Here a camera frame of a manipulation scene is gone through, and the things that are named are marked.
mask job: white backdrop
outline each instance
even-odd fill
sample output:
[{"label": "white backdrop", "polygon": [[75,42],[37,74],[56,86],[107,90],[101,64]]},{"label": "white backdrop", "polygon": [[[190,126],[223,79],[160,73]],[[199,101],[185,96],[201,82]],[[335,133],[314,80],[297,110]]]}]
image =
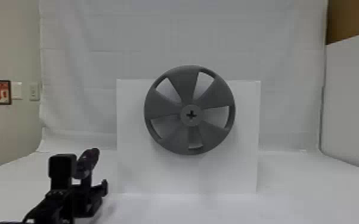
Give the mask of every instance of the white backdrop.
[{"label": "white backdrop", "polygon": [[41,149],[114,148],[116,79],[156,78],[183,64],[261,80],[261,146],[315,149],[326,7],[327,0],[40,0]]}]

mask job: white foam board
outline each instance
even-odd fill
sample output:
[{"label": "white foam board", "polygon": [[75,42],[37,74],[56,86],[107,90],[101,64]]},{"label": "white foam board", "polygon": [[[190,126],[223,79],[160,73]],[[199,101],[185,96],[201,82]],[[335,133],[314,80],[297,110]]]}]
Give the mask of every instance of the white foam board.
[{"label": "white foam board", "polygon": [[236,120],[213,150],[174,154],[150,136],[144,100],[154,80],[117,80],[119,191],[133,194],[250,194],[256,191],[260,82],[229,81]]},{"label": "white foam board", "polygon": [[359,36],[327,47],[322,148],[359,166]]}]

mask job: gray plastic wheel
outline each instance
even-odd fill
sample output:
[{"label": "gray plastic wheel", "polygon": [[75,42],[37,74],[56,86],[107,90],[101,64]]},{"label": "gray plastic wheel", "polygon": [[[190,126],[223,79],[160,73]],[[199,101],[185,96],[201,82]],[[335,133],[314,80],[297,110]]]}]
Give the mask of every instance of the gray plastic wheel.
[{"label": "gray plastic wheel", "polygon": [[[207,90],[197,99],[194,91],[199,73],[213,78]],[[157,91],[168,79],[178,92],[181,102],[174,102]],[[203,111],[210,108],[229,107],[227,123],[218,127],[204,120]],[[178,115],[180,123],[175,130],[162,138],[154,129],[153,119]],[[196,155],[212,150],[228,135],[234,124],[235,102],[230,87],[219,75],[201,66],[180,66],[162,74],[150,87],[144,105],[146,127],[152,138],[173,153]],[[190,135],[199,134],[202,146],[190,148]]]}]

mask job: wall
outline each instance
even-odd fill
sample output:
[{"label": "wall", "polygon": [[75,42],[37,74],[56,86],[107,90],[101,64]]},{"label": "wall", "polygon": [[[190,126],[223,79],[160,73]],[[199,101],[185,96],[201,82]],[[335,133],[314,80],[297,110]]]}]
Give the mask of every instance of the wall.
[{"label": "wall", "polygon": [[359,35],[359,0],[329,0],[327,43]]},{"label": "wall", "polygon": [[41,79],[36,0],[0,0],[0,79],[23,82],[23,99],[0,106],[1,165],[34,152],[41,138],[39,102],[29,101],[29,83]]}]

